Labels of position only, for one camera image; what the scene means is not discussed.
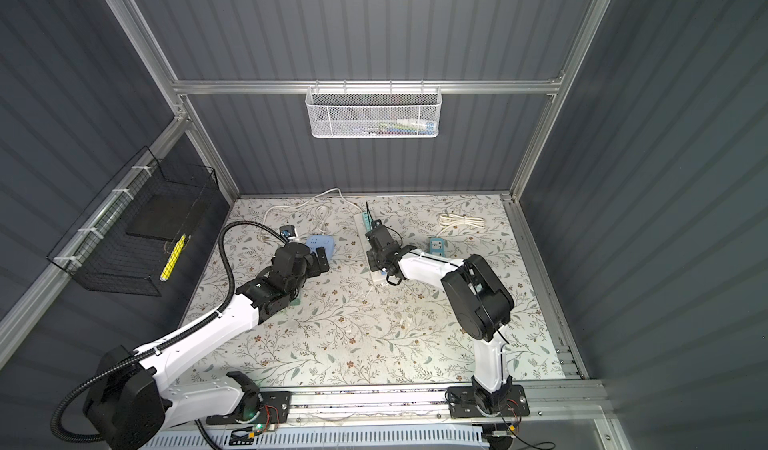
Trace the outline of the teal power strip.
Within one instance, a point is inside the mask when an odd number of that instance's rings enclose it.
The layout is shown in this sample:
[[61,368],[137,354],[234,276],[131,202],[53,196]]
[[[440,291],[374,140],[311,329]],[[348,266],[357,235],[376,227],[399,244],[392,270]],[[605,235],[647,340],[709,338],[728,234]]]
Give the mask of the teal power strip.
[[445,240],[440,237],[432,237],[429,240],[429,253],[431,255],[444,257],[446,250]]

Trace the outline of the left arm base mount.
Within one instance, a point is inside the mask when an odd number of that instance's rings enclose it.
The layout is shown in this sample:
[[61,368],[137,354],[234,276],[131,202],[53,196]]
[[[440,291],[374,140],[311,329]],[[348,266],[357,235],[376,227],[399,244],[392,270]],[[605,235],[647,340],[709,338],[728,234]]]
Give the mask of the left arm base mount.
[[207,425],[279,425],[287,422],[292,393],[267,391],[247,393],[235,409],[226,415],[213,415],[205,419]]

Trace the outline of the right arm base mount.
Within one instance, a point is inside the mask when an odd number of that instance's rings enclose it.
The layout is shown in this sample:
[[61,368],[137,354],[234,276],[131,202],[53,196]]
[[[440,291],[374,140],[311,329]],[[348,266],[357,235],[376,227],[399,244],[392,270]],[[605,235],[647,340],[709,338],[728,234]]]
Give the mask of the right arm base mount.
[[516,384],[505,384],[491,393],[481,387],[453,386],[445,391],[445,400],[453,419],[522,418],[530,415],[524,388]]

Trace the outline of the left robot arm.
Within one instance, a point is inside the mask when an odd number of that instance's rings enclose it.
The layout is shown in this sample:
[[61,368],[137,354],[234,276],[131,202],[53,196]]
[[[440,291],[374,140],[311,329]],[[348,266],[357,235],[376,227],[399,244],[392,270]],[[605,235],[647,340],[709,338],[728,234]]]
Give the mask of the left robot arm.
[[279,248],[270,266],[237,288],[225,309],[139,347],[139,362],[95,383],[86,396],[85,416],[112,449],[138,449],[162,430],[209,416],[260,428],[275,422],[278,412],[241,371],[187,389],[176,381],[216,348],[288,307],[308,279],[328,270],[324,248],[295,242]]

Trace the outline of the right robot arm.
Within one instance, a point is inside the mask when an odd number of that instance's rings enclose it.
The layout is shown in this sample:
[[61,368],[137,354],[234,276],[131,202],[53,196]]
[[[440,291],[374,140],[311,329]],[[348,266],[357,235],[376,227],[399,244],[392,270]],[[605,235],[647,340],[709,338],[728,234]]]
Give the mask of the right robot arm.
[[474,339],[472,386],[477,404],[489,412],[512,383],[502,328],[510,323],[515,302],[505,285],[482,256],[457,260],[424,252],[394,238],[379,220],[365,237],[369,263],[384,273],[388,285],[419,282],[446,295],[460,328]]

